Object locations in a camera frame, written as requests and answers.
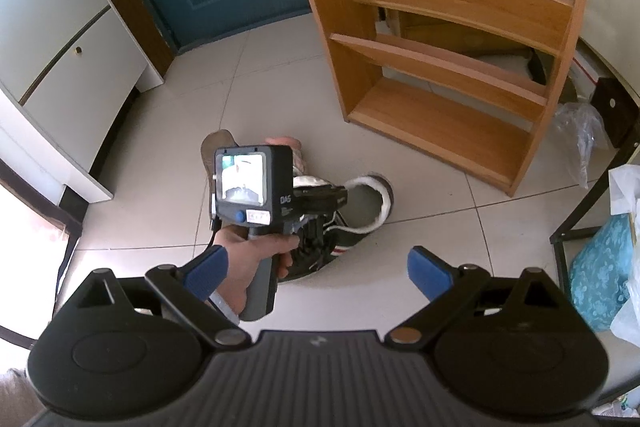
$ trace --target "white label sticker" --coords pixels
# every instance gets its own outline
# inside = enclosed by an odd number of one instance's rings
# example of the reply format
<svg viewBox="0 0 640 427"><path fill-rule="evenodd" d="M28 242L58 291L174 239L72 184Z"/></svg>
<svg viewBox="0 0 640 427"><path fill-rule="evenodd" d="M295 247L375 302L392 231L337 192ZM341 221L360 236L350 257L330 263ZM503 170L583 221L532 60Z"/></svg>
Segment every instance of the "white label sticker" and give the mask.
<svg viewBox="0 0 640 427"><path fill-rule="evenodd" d="M270 225L271 213L268 210L247 209L246 222L255 223L256 225Z"/></svg>

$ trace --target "display screen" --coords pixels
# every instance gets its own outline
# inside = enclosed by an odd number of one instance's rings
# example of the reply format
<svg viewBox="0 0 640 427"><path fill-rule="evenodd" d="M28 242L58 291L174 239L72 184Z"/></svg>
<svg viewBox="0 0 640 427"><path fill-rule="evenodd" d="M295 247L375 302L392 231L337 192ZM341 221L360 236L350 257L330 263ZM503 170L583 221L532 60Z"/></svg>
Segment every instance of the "display screen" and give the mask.
<svg viewBox="0 0 640 427"><path fill-rule="evenodd" d="M232 203L264 204L264 155L222 156L222 199Z"/></svg>

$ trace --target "tiled floor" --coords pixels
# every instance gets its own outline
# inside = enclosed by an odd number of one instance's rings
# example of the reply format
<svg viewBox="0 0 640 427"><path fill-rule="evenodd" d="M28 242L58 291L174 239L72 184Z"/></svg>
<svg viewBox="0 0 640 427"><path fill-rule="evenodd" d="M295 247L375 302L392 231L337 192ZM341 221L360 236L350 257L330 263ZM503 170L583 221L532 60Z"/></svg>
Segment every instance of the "tiled floor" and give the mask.
<svg viewBox="0 0 640 427"><path fill-rule="evenodd" d="M525 64L495 60L506 68ZM102 178L114 200L91 205L66 293L98 266L141 275L200 252L209 240L200 143L220 126L242 144L295 136L311 173L340 183L380 172L396 195L381 230L318 274L281 285L273 314L245 325L254 333L388 330L426 302L405 274L416 244L454 265L476 263L501 276L541 266L556 279L548 237L586 193L549 140L509 200L434 158L344 123L318 31L311 16L302 16L180 56L164 86L136 102ZM611 155L596 152L591 179ZM592 223L607 214L607 201L601 203L588 217Z"/></svg>

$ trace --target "human hand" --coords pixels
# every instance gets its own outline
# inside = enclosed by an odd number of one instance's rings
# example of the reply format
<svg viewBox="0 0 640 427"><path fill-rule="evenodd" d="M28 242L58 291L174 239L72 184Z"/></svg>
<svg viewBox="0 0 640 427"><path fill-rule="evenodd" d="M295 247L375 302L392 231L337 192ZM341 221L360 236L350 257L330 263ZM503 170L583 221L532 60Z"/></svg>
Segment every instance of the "human hand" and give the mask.
<svg viewBox="0 0 640 427"><path fill-rule="evenodd" d="M291 250L300 242L297 235L261 235L254 239L244 239L246 229L230 225L221 229L213 244L225 247L229 257L229 269L225 280L218 286L217 292L236 315L246 306L246 289L254 280L258 264L263 259L279 255L278 277L286 277L287 267L293 264Z"/></svg>

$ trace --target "white logo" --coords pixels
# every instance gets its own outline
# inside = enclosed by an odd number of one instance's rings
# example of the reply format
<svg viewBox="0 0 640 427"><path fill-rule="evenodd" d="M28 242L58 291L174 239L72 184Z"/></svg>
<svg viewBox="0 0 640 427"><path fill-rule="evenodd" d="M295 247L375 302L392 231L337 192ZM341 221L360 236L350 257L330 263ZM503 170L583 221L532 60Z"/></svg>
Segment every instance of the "white logo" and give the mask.
<svg viewBox="0 0 640 427"><path fill-rule="evenodd" d="M329 341L324 337L316 337L309 341L309 343L314 347L320 347L322 346L322 344L326 344L327 342Z"/></svg>

